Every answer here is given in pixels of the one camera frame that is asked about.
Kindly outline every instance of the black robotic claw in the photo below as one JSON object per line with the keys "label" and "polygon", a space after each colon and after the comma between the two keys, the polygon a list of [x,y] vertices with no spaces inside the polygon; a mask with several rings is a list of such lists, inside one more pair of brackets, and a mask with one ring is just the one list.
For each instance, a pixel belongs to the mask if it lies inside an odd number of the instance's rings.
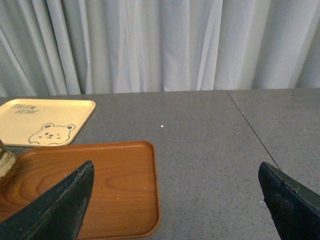
{"label": "black robotic claw", "polygon": [[280,238],[319,240],[320,196],[267,162],[258,178]]}
{"label": "black robotic claw", "polygon": [[0,223],[1,240],[74,240],[91,198],[94,165],[85,162],[21,211]]}

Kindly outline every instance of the yellow tray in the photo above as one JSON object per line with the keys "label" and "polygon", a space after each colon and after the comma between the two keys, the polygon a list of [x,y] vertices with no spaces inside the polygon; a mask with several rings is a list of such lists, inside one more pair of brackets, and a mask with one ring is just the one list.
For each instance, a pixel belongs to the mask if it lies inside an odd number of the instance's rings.
{"label": "yellow tray", "polygon": [[0,139],[7,146],[68,145],[95,107],[90,100],[8,101],[0,106]]}

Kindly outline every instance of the tray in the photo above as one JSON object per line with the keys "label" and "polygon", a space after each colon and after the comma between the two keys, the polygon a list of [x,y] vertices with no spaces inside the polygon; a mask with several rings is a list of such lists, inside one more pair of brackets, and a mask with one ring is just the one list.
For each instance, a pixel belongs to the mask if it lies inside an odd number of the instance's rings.
{"label": "tray", "polygon": [[78,239],[148,236],[159,225],[155,150],[146,141],[32,148],[0,185],[0,222],[61,181],[84,161],[94,164],[90,203]]}
{"label": "tray", "polygon": [[0,139],[7,146],[67,145],[95,107],[90,100],[8,101],[0,106]]}

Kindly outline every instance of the tray rim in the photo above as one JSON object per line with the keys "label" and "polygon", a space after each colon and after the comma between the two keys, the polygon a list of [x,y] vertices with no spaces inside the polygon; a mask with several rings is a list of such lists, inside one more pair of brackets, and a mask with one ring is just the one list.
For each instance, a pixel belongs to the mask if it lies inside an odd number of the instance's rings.
{"label": "tray rim", "polygon": [[38,147],[59,147],[59,146],[66,146],[69,145],[77,136],[77,134],[80,132],[80,130],[82,129],[82,127],[85,125],[86,121],[88,120],[88,118],[91,116],[91,114],[93,113],[93,111],[96,109],[96,102],[92,101],[92,100],[80,100],[80,99],[47,99],[47,98],[15,98],[15,99],[11,99],[7,102],[5,102],[4,104],[0,105],[0,110],[1,108],[4,108],[6,105],[10,105],[14,102],[19,102],[19,101],[36,101],[36,102],[87,102],[90,103],[90,110],[88,111],[88,113],[85,115],[85,117],[82,119],[82,121],[80,122],[80,125],[78,127],[78,130],[73,134],[72,137],[70,137],[66,142],[57,144],[57,145],[31,145],[31,144],[19,144],[19,143],[4,143],[5,146],[13,146],[13,147],[30,147],[30,148],[38,148]]}
{"label": "tray rim", "polygon": [[154,167],[154,181],[155,181],[155,190],[156,190],[156,209],[157,209],[157,220],[155,225],[147,232],[141,234],[130,234],[130,235],[115,235],[110,237],[98,237],[98,238],[80,238],[83,240],[120,240],[120,239],[137,239],[137,238],[145,238],[154,233],[160,225],[161,222],[161,201],[159,194],[159,182],[158,182],[158,170],[157,170],[157,160],[156,160],[156,149],[155,146],[146,140],[137,140],[137,141],[118,141],[118,142],[98,142],[98,143],[84,143],[84,144],[75,144],[75,145],[60,145],[56,147],[52,146],[40,146],[30,148],[17,156],[19,159],[25,159],[35,154],[41,154],[41,152],[54,152],[57,151],[56,148],[62,149],[63,151],[71,151],[73,148],[80,149],[81,147],[89,147],[89,148],[101,148],[105,145],[137,145],[144,144],[151,148],[152,156],[153,156],[153,167]]}

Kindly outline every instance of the table seam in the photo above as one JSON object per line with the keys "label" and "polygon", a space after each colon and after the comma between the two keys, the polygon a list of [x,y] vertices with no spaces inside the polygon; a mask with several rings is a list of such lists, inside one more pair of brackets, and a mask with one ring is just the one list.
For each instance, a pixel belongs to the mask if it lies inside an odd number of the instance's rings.
{"label": "table seam", "polygon": [[256,133],[256,131],[254,130],[254,128],[251,126],[251,124],[249,123],[248,119],[246,118],[246,116],[244,115],[244,113],[241,111],[240,107],[237,105],[237,103],[234,101],[234,99],[231,97],[229,91],[227,90],[226,93],[229,95],[230,99],[232,100],[232,102],[234,103],[234,105],[236,106],[236,108],[239,110],[239,112],[241,113],[241,115],[243,116],[244,120],[246,121],[246,123],[249,125],[249,127],[251,128],[251,130],[253,131],[254,135],[256,136],[256,138],[259,140],[259,142],[261,143],[261,145],[263,146],[263,148],[265,149],[265,151],[268,153],[268,155],[270,156],[271,160],[274,162],[274,164],[277,166],[278,169],[280,169],[279,165],[277,164],[277,162],[275,161],[275,159],[272,157],[271,153],[269,152],[269,150],[267,149],[267,147],[265,146],[265,144],[262,142],[262,140],[260,139],[260,137],[258,136],[258,134]]}

